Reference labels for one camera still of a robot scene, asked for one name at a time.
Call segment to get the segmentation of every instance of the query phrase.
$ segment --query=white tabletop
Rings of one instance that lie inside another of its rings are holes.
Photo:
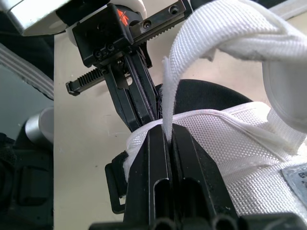
[[[143,1],[148,16],[175,2]],[[161,61],[163,56],[168,55],[179,28],[180,25],[148,42],[153,62],[150,73],[155,84],[162,82]],[[67,35],[57,35],[54,82],[55,230],[87,230],[93,222],[121,221],[123,218],[123,215],[112,213],[105,165],[125,150],[130,132],[117,115],[105,82],[77,97],[69,95],[65,86],[66,82],[76,80],[89,70]],[[215,82],[252,100],[268,102],[260,63],[241,62],[218,52],[213,63],[198,60],[184,78]]]

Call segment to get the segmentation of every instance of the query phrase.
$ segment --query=label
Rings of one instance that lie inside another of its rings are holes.
[[[296,196],[307,207],[307,164],[283,169],[282,173]]]

